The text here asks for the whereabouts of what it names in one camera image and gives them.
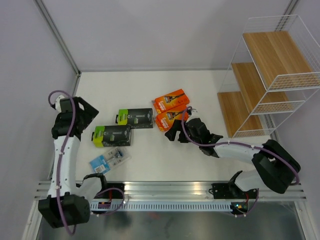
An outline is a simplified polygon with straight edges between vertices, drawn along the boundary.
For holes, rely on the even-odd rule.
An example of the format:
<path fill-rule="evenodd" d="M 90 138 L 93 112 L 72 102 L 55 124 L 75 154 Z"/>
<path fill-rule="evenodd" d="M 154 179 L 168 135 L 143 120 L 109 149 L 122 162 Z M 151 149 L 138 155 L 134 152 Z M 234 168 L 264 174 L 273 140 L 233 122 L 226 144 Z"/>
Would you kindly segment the small green black razor box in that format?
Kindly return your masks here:
<path fill-rule="evenodd" d="M 125 108 L 119 109 L 115 123 L 119 126 L 128 125 L 132 129 L 152 129 L 152 108 Z"/>

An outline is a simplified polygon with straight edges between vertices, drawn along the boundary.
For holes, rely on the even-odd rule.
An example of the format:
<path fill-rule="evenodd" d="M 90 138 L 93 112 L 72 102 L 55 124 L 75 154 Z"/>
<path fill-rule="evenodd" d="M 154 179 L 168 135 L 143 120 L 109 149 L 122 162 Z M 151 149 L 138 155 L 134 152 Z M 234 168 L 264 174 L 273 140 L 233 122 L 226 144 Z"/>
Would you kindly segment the large green black razor box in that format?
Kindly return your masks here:
<path fill-rule="evenodd" d="M 91 141 L 97 148 L 128 147 L 131 145 L 131 132 L 129 125 L 96 126 Z"/>

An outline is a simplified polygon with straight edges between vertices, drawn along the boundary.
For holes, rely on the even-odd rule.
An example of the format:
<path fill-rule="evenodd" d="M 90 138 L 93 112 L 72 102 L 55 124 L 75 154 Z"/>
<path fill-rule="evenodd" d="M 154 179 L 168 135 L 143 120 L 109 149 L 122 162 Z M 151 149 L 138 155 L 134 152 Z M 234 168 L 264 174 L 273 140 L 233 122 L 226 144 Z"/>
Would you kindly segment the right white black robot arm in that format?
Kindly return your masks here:
<path fill-rule="evenodd" d="M 232 141 L 211 133 L 199 118 L 186 122 L 175 120 L 165 136 L 172 142 L 193 143 L 209 157 L 231 158 L 252 164 L 253 170 L 240 170 L 228 181 L 228 192 L 235 198 L 261 187 L 284 194 L 290 185 L 299 182 L 300 164 L 273 139 L 261 145 Z"/>

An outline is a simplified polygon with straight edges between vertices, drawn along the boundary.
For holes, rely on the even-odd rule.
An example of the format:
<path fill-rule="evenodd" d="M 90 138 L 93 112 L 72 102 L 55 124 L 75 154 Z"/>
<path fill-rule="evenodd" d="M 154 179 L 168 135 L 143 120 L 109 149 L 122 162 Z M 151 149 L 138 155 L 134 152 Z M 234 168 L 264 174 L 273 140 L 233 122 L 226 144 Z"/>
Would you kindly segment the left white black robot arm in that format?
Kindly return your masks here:
<path fill-rule="evenodd" d="M 97 196 L 104 198 L 109 185 L 102 173 L 86 175 L 81 184 L 76 180 L 76 165 L 82 133 L 99 111 L 81 97 L 59 92 L 50 106 L 58 112 L 51 134 L 54 144 L 54 163 L 50 187 L 38 210 L 54 229 L 87 223 L 90 204 Z"/>

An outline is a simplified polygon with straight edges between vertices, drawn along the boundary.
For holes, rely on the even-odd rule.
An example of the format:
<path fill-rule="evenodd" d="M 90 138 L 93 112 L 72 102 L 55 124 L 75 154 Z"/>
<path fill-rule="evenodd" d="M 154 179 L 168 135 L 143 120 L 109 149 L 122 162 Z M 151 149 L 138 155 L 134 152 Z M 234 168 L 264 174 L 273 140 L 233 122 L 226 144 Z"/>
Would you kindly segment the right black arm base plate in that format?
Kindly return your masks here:
<path fill-rule="evenodd" d="M 228 183 L 212 183 L 208 190 L 216 200 L 253 200 L 257 197 L 257 190 L 251 189 L 247 192 L 239 190 L 237 187 L 232 188 Z"/>

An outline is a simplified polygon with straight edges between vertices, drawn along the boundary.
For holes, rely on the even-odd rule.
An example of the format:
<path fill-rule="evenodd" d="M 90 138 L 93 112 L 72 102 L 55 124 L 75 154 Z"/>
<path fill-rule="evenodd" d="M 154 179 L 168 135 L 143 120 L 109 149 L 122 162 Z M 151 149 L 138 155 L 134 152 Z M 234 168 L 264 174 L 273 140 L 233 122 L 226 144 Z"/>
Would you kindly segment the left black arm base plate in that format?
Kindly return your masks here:
<path fill-rule="evenodd" d="M 110 200 L 120 200 L 123 198 L 122 194 L 118 191 L 121 190 L 123 193 L 125 192 L 125 184 L 119 183 L 119 182 L 111 182 L 107 183 L 106 188 L 114 188 L 112 190 L 109 190 L 98 197 L 95 197 L 95 199 L 110 199 Z"/>

